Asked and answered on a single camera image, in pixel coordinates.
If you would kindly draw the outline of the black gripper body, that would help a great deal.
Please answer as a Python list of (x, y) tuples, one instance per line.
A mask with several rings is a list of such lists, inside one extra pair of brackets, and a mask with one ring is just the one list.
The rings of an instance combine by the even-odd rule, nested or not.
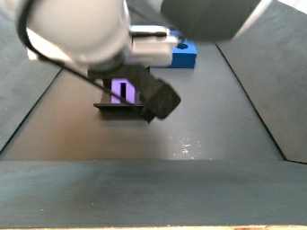
[[(103, 114), (120, 118), (139, 118), (145, 122), (151, 122), (155, 118), (165, 119), (171, 115), (181, 102), (181, 98), (171, 88), (171, 85), (155, 78), (148, 67), (121, 66), (108, 71), (88, 71), (88, 79), (92, 81), (113, 78), (125, 78), (131, 82), (139, 93), (139, 100), (144, 108), (127, 113), (101, 111)], [(129, 104), (124, 98), (103, 86), (103, 83), (101, 87), (104, 88), (104, 93)]]

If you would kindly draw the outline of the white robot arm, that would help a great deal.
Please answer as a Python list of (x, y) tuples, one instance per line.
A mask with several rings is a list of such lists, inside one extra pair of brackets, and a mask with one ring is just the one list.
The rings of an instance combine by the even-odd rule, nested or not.
[(171, 30), (131, 22), (127, 0), (0, 0), (28, 54), (96, 85), (144, 120), (165, 119), (181, 102), (149, 72), (168, 66)]

